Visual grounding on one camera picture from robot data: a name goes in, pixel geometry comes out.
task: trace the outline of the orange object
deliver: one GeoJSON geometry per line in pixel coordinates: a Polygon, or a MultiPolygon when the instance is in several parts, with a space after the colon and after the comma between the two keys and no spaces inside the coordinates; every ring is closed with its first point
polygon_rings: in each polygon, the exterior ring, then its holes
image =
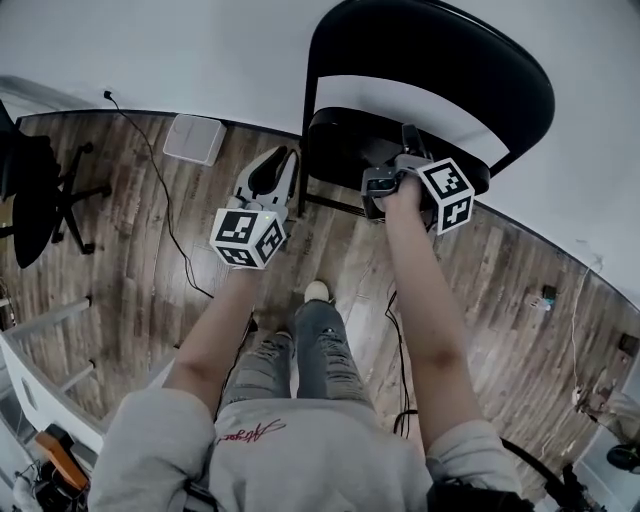
{"type": "Polygon", "coordinates": [[[55,437],[46,432],[38,432],[35,439],[69,485],[79,491],[87,486],[89,480],[55,437]]]}

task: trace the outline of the jeans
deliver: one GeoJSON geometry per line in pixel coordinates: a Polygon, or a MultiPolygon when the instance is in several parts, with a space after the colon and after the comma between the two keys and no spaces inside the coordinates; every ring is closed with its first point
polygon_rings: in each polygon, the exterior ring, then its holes
{"type": "Polygon", "coordinates": [[[291,359],[297,348],[298,398],[353,400],[373,408],[347,343],[342,317],[329,303],[312,300],[293,320],[292,342],[268,336],[240,357],[222,395],[220,410],[242,400],[291,398],[291,359]]]}

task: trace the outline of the forearm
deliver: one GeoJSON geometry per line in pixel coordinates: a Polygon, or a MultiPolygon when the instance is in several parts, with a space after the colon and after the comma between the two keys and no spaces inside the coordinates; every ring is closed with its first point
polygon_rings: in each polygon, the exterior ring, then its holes
{"type": "Polygon", "coordinates": [[[417,210],[387,209],[386,228],[411,359],[465,354],[466,330],[417,210]]]}
{"type": "Polygon", "coordinates": [[[178,350],[165,387],[182,389],[200,398],[211,410],[218,407],[225,378],[242,343],[255,303],[260,272],[232,270],[178,350]]]}

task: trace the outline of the gray sweatshirt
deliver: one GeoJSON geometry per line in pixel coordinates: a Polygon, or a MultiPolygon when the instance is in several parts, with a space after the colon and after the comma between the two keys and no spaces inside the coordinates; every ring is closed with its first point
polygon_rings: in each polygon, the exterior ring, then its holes
{"type": "Polygon", "coordinates": [[[147,389],[128,395],[111,424],[90,510],[182,511],[185,482],[202,479],[228,512],[426,510],[433,480],[520,492],[513,462],[485,421],[444,434],[425,464],[411,442],[380,429],[357,403],[249,400],[225,407],[214,426],[195,396],[147,389]]]}

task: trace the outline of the person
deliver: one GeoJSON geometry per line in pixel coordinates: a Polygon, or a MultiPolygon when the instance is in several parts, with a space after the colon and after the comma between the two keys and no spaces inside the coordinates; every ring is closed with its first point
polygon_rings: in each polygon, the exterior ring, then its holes
{"type": "Polygon", "coordinates": [[[202,479],[225,511],[426,510],[432,480],[519,493],[512,460],[474,394],[467,333],[420,197],[408,176],[384,207],[426,461],[378,426],[321,283],[307,290],[291,334],[245,353],[222,393],[260,278],[232,270],[164,387],[123,400],[95,467],[90,509],[183,510],[186,484],[202,479]],[[300,384],[291,399],[294,352],[300,384]]]}

